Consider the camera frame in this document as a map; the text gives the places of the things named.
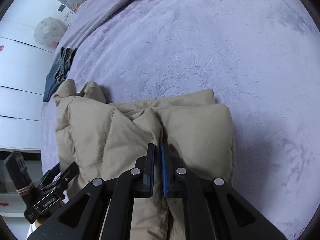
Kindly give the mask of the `white sleeve left forearm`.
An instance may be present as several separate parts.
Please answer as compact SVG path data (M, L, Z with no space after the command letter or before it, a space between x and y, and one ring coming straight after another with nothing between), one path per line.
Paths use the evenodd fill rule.
M46 222L47 219L37 219L33 224L30 224L29 230L26 236L26 239L30 237L30 235L37 229L39 228L43 223Z

